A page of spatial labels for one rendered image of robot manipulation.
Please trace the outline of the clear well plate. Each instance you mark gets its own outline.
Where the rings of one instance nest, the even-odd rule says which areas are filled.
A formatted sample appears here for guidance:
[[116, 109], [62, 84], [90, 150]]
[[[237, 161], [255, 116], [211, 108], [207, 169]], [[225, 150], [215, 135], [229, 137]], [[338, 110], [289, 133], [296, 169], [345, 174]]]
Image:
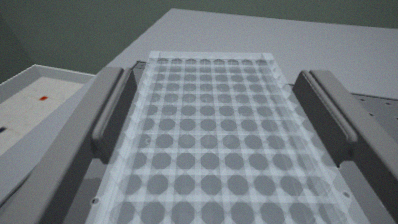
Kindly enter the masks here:
[[151, 51], [85, 224], [370, 222], [271, 53]]

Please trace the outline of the grey perforated base plate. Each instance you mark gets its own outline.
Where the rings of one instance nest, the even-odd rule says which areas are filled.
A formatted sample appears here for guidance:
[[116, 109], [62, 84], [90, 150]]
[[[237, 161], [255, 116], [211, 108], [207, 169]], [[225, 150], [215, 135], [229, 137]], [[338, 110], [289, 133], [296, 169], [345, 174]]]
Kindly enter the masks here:
[[[145, 61], [137, 61], [131, 67], [135, 75], [137, 87], [146, 63]], [[398, 144], [398, 99], [350, 93]], [[103, 164], [100, 159], [92, 159], [63, 224], [86, 223], [107, 165]], [[0, 217], [35, 167], [0, 201]], [[387, 212], [354, 161], [343, 161], [337, 168], [371, 224], [395, 224], [395, 221], [389, 212]]]

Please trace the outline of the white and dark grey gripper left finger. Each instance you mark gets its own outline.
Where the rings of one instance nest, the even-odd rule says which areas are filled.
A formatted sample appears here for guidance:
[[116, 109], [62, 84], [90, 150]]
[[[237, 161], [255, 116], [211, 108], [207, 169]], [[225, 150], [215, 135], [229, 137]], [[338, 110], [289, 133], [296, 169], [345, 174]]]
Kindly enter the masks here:
[[130, 67], [104, 67], [0, 224], [63, 224], [92, 159], [109, 164], [136, 90]]

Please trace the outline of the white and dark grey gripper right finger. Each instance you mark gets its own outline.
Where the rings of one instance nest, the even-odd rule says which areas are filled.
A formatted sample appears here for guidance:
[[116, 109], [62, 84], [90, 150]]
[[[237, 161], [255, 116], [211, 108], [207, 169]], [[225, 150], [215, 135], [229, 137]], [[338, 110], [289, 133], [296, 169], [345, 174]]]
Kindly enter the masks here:
[[354, 161], [398, 224], [398, 144], [329, 70], [302, 70], [292, 91], [335, 165]]

